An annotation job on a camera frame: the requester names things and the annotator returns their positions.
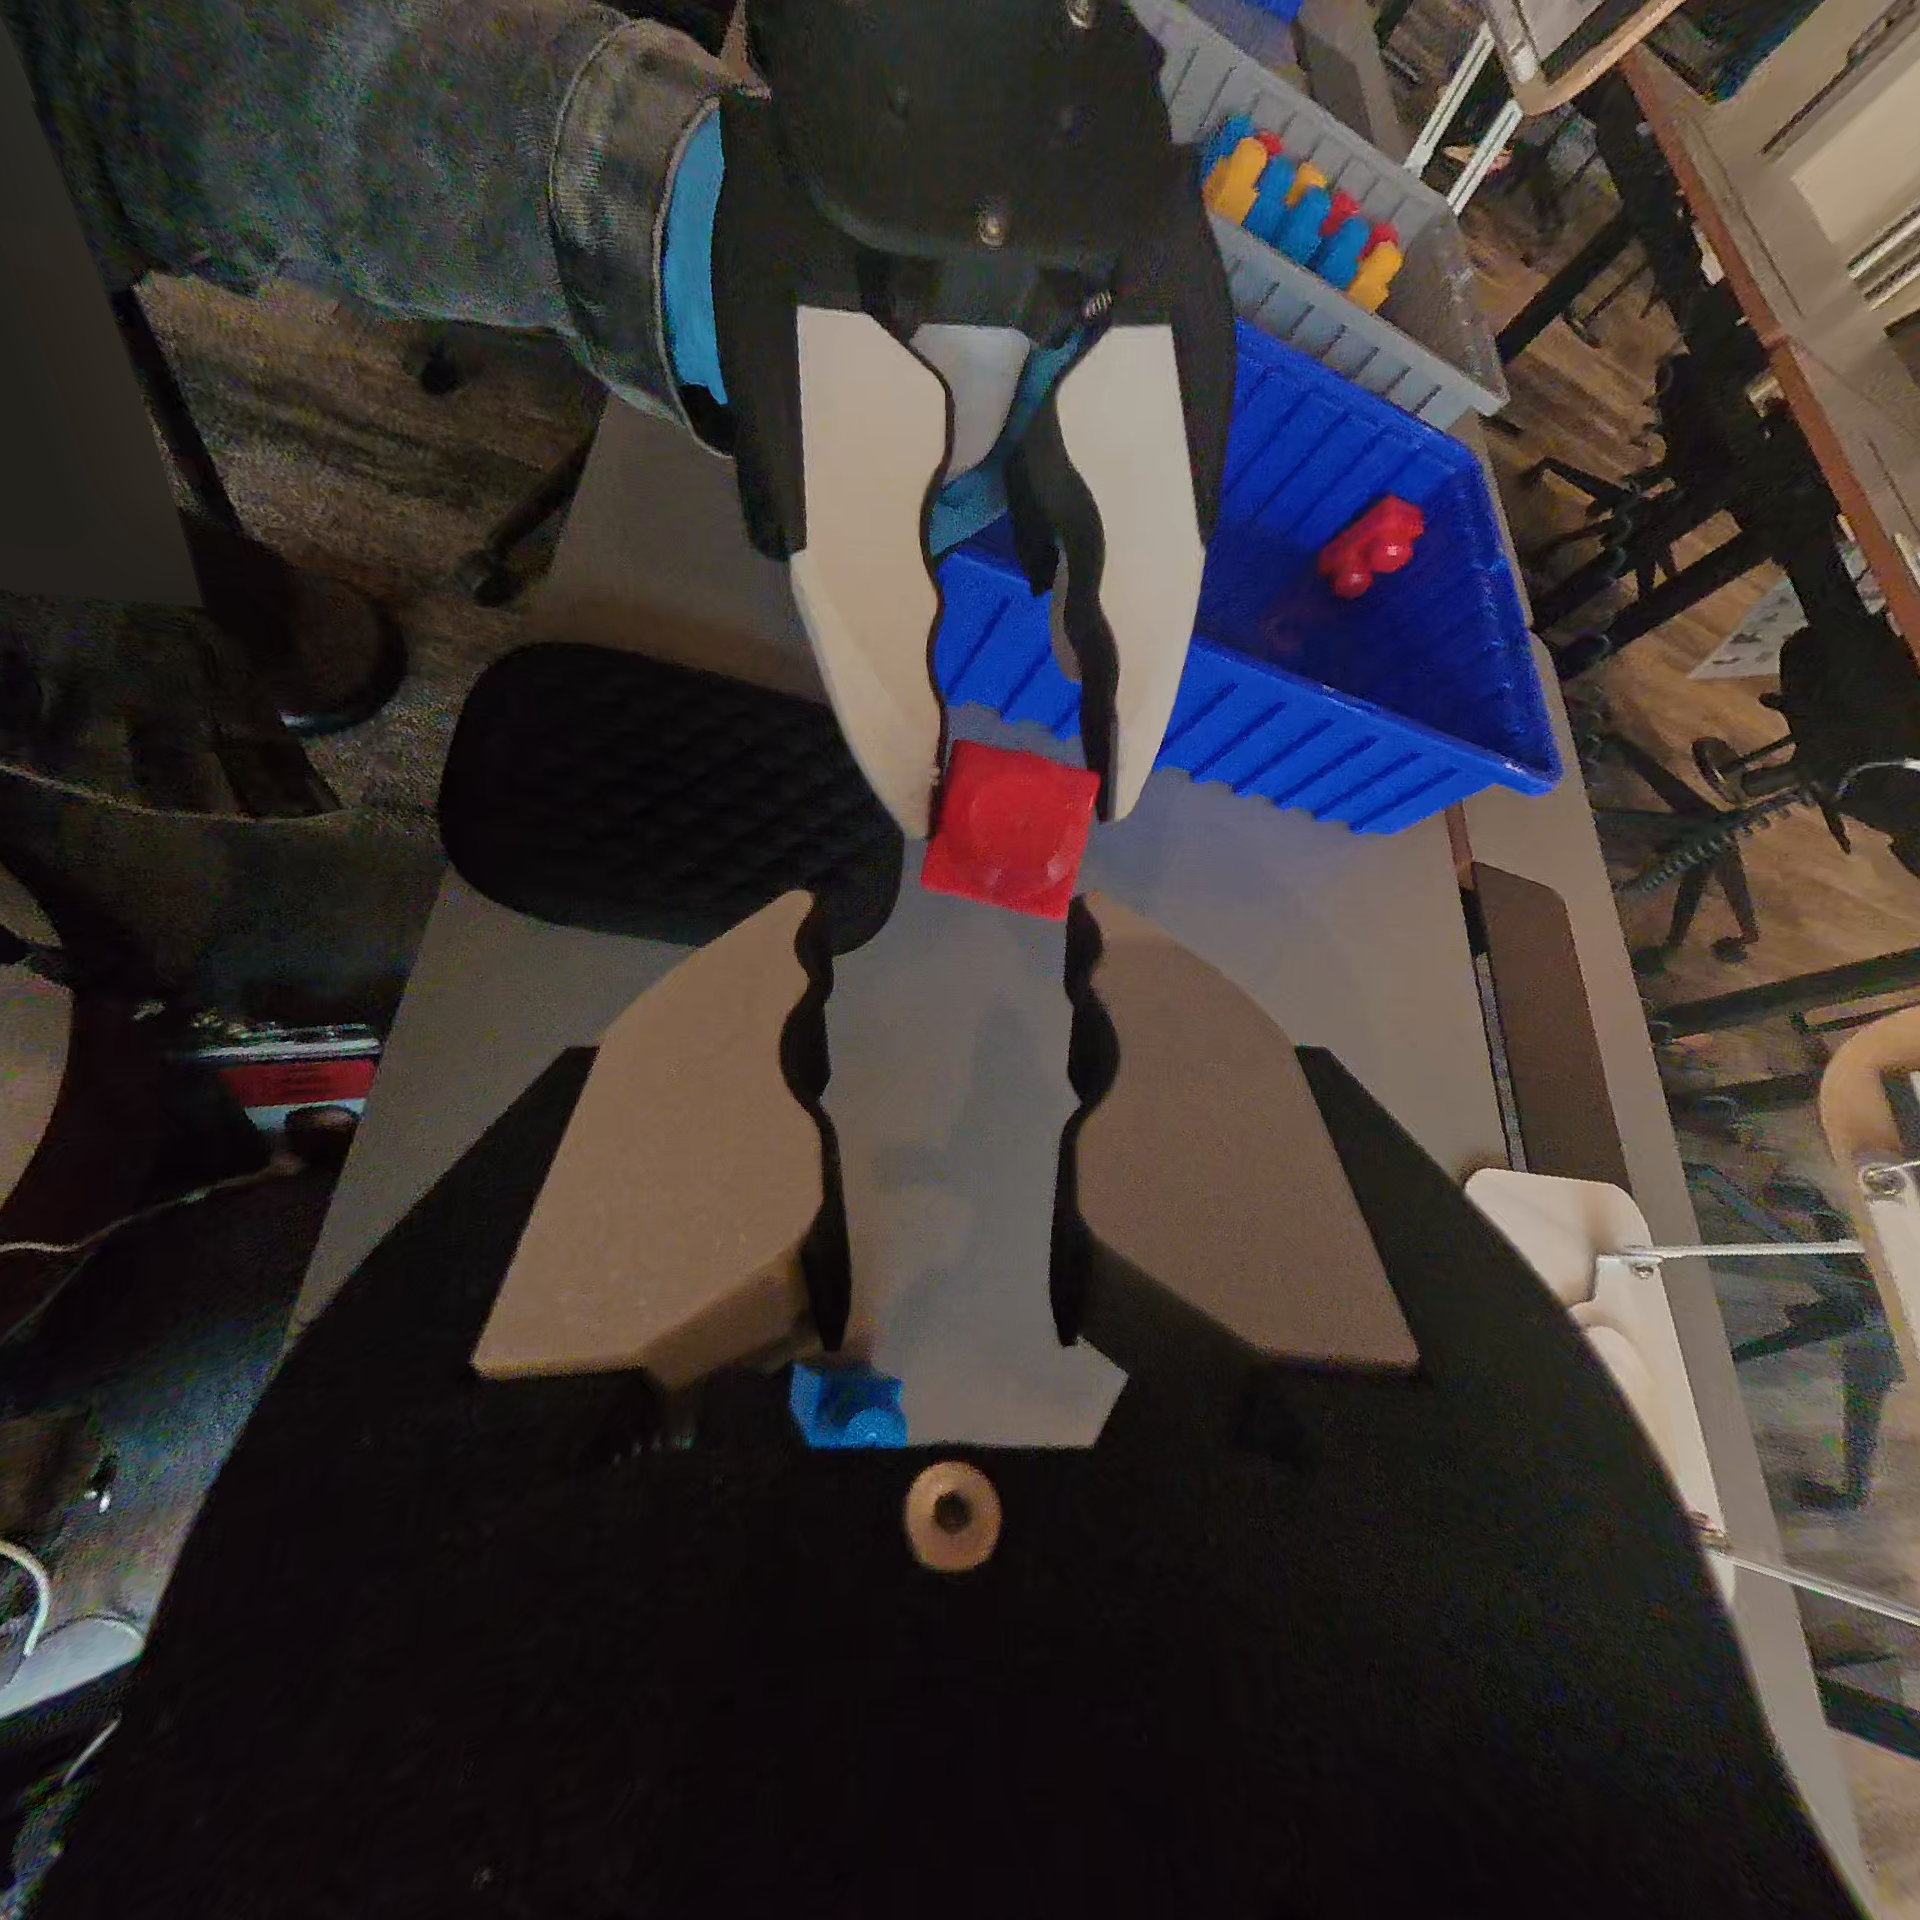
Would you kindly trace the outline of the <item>black textured wrist rest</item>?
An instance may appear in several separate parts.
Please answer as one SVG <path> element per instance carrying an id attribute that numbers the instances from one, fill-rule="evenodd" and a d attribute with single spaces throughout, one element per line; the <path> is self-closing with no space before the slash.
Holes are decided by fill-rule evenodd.
<path id="1" fill-rule="evenodd" d="M 828 706 L 684 663 L 534 643 L 470 686 L 439 838 L 526 919 L 703 947 L 806 894 L 831 953 L 891 916 L 905 842 Z"/>

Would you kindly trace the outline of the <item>person's leg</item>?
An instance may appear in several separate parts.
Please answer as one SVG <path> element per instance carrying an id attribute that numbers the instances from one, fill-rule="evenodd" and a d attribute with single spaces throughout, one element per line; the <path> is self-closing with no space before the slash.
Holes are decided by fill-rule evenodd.
<path id="1" fill-rule="evenodd" d="M 5 865 L 91 986 L 388 1027 L 435 857 L 279 718 L 195 609 L 5 591 Z"/>

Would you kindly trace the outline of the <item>blue plastic bin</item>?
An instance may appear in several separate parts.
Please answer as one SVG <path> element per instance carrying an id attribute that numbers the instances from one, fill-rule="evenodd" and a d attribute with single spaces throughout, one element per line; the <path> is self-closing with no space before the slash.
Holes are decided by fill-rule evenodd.
<path id="1" fill-rule="evenodd" d="M 1327 540 L 1398 498 L 1410 563 L 1339 598 Z M 1236 325 L 1217 534 L 1157 766 L 1353 831 L 1561 775 L 1498 493 L 1460 439 Z"/>

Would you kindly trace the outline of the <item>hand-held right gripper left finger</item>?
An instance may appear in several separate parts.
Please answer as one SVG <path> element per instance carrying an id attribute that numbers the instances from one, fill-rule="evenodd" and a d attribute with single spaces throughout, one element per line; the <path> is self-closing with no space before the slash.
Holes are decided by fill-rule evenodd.
<path id="1" fill-rule="evenodd" d="M 785 894 L 604 1034 L 473 1349 L 486 1380 L 659 1387 L 847 1332 L 828 915 Z"/>

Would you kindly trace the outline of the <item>black office chair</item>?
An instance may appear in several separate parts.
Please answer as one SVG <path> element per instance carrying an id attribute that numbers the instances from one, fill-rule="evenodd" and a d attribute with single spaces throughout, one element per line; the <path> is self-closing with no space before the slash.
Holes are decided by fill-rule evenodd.
<path id="1" fill-rule="evenodd" d="M 1652 382 L 1657 454 L 1622 479 L 1551 454 L 1522 470 L 1524 487 L 1551 477 L 1588 503 L 1575 531 L 1529 554 L 1593 547 L 1531 601 L 1563 686 L 1778 558 L 1804 505 L 1806 447 L 1781 402 L 1754 397 L 1763 359 L 1743 323 L 1669 351 Z"/>

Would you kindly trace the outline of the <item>wooden office desk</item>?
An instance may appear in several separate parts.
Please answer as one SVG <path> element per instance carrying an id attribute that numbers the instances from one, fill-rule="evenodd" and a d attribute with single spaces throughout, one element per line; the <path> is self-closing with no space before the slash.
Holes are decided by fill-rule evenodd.
<path id="1" fill-rule="evenodd" d="M 1847 531 L 1917 649 L 1917 390 L 1793 177 L 1652 53 L 1621 60 L 1639 116 L 1814 454 Z"/>

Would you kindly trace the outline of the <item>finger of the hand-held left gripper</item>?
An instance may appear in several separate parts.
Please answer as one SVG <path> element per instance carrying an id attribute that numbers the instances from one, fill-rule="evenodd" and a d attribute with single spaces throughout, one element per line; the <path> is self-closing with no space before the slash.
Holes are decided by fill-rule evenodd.
<path id="1" fill-rule="evenodd" d="M 1095 815 L 1127 819 L 1183 674 L 1209 534 L 1174 321 L 1108 323 L 1021 435 L 1021 507 L 1039 540 L 1052 649 L 1076 681 Z"/>
<path id="2" fill-rule="evenodd" d="M 858 771 L 922 842 L 943 766 L 927 518 L 943 485 L 991 450 L 991 332 L 930 323 L 901 340 L 867 310 L 804 305 L 798 372 L 791 591 Z"/>

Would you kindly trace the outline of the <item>row of colourful toy blocks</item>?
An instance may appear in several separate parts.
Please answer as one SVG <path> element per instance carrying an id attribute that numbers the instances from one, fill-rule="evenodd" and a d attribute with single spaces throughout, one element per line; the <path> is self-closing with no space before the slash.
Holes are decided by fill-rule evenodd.
<path id="1" fill-rule="evenodd" d="M 1231 113 L 1201 147 L 1203 203 L 1220 221 L 1375 313 L 1404 269 L 1402 228 L 1362 213 L 1356 194 L 1286 148 L 1277 132 Z"/>

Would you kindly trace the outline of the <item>grey plastic bin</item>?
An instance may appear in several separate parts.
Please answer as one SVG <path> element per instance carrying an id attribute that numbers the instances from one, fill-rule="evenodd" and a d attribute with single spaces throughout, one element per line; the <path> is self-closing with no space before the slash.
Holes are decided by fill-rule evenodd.
<path id="1" fill-rule="evenodd" d="M 1178 141 L 1204 147 L 1235 118 L 1316 166 L 1327 193 L 1398 237 L 1402 268 L 1362 310 L 1306 263 L 1213 215 L 1241 321 L 1441 430 L 1506 405 L 1494 339 L 1447 198 L 1407 170 L 1407 135 L 1364 4 L 1306 4 L 1292 29 L 1251 4 L 1133 3 L 1161 47 Z"/>

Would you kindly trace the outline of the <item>blue building block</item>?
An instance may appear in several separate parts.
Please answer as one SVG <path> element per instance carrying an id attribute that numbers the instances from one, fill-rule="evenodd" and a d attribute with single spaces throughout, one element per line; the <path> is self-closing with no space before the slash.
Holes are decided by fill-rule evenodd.
<path id="1" fill-rule="evenodd" d="M 905 1385 L 868 1364 L 796 1361 L 787 1374 L 789 1418 L 811 1452 L 908 1447 Z"/>

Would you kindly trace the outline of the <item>person's left forearm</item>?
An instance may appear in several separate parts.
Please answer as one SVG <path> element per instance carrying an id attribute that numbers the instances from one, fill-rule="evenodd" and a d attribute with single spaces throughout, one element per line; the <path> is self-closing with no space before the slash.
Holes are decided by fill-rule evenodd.
<path id="1" fill-rule="evenodd" d="M 75 4 L 67 53 L 111 265 L 305 279 L 407 321 L 562 339 L 618 397 L 729 446 L 674 348 L 669 234 L 732 78 L 607 4 Z"/>

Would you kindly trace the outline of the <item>red two-stud building block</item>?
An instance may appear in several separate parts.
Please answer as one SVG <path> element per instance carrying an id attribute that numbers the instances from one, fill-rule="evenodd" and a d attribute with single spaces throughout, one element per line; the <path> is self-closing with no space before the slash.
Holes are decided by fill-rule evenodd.
<path id="1" fill-rule="evenodd" d="M 1364 597 L 1380 579 L 1404 571 L 1427 533 L 1422 507 L 1380 497 L 1316 555 L 1316 577 L 1339 601 Z"/>

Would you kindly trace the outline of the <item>person's left hand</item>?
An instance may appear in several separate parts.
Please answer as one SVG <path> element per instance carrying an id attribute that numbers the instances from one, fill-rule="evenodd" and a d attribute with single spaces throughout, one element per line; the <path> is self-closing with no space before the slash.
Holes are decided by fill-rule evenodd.
<path id="1" fill-rule="evenodd" d="M 687 127 L 662 201 L 659 294 L 668 371 L 695 413 L 715 421 L 721 437 L 732 430 L 714 294 L 714 228 L 724 172 L 722 113 L 710 108 Z"/>

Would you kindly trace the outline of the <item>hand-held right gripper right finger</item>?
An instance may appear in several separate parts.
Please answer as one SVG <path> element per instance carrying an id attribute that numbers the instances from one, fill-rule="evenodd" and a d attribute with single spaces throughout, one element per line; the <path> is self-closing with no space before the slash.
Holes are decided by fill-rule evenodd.
<path id="1" fill-rule="evenodd" d="M 1116 898 L 1070 903 L 1063 1347 L 1127 1377 L 1413 1377 L 1420 1347 L 1286 1031 Z"/>

